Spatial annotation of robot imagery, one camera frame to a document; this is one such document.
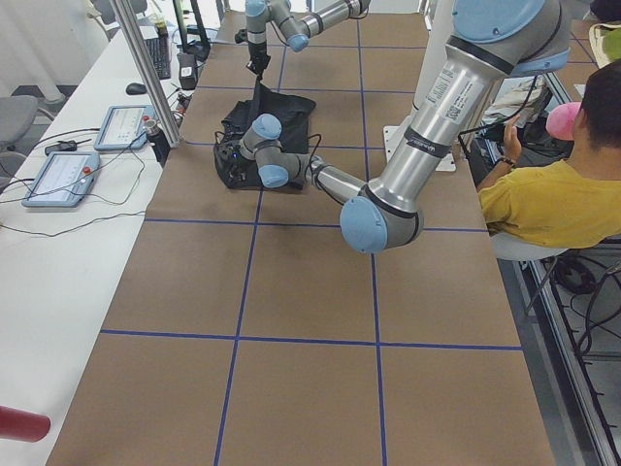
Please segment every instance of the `yellow shirt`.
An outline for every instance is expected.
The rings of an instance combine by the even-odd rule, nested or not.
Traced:
[[[519,168],[478,193],[490,232],[551,248],[589,248],[621,233],[621,181],[583,178],[565,161]]]

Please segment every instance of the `keyboard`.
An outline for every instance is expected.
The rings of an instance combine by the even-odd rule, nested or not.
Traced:
[[[157,77],[160,80],[168,80],[171,77],[171,62],[168,52],[168,37],[153,37],[145,39],[148,54],[155,66]]]

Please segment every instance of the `tablet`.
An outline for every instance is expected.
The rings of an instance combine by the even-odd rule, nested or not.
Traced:
[[[75,207],[99,168],[97,152],[52,152],[21,200],[25,207]]]
[[[143,128],[144,116],[155,118],[155,110],[151,105],[110,107],[93,147],[101,152],[141,148],[147,142]]]

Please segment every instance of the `white table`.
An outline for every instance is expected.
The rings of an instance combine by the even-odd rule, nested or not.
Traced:
[[[146,37],[154,35],[149,28]],[[175,92],[179,65],[172,54],[172,79],[164,93]],[[125,87],[140,82],[122,33],[118,33],[64,106],[44,137],[99,127],[111,105],[147,104],[147,95],[128,96]],[[76,133],[60,139],[95,139]],[[80,150],[92,150],[92,141]],[[33,150],[17,173],[34,178],[44,163],[43,147]],[[140,170],[140,183],[120,206],[86,197],[68,212],[26,210],[19,202],[25,187],[14,184],[0,196],[0,221],[28,231],[56,233],[95,218],[142,212],[162,169],[145,146],[111,161],[102,154],[92,193],[122,201]],[[0,440],[0,464],[46,463],[67,414],[82,371],[110,306],[116,286],[143,223],[143,216],[99,221],[77,231],[45,238],[0,229],[0,405],[49,416],[51,429],[38,443]]]

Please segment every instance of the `pink balloon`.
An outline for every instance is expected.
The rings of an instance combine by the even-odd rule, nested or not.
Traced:
[[[545,129],[553,138],[573,141],[573,121],[580,110],[580,102],[559,105],[547,117]]]

